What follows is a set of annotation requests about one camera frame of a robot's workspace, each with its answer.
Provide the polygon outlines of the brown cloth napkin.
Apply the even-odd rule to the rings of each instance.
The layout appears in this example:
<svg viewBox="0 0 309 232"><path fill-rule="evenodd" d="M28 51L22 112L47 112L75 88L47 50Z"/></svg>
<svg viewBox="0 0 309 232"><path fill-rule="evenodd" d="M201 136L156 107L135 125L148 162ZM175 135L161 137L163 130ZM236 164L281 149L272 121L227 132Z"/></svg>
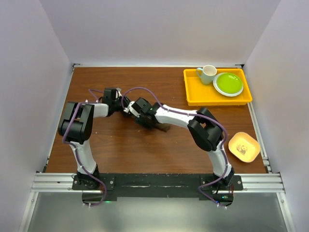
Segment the brown cloth napkin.
<svg viewBox="0 0 309 232"><path fill-rule="evenodd" d="M139 124L139 125L148 130L159 130L163 132L167 132L170 129L170 124L166 123L157 123L153 125L146 125L146 124Z"/></svg>

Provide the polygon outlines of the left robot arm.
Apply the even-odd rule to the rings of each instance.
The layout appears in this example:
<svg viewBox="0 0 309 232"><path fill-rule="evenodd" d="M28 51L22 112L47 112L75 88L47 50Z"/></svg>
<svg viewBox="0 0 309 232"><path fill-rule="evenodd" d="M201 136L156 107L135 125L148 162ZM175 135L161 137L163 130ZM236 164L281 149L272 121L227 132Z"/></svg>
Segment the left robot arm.
<svg viewBox="0 0 309 232"><path fill-rule="evenodd" d="M88 189L96 189L102 187L102 181L90 147L93 120L98 117L109 117L115 112L127 116L123 107L127 107L130 100L128 97L123 97L119 88L98 91L103 94L101 97L95 95L94 89L90 89L89 92L95 97L94 101L70 101L66 104L58 133L62 136L62 142L68 144L74 153L77 163L77 183L84 184Z"/></svg>

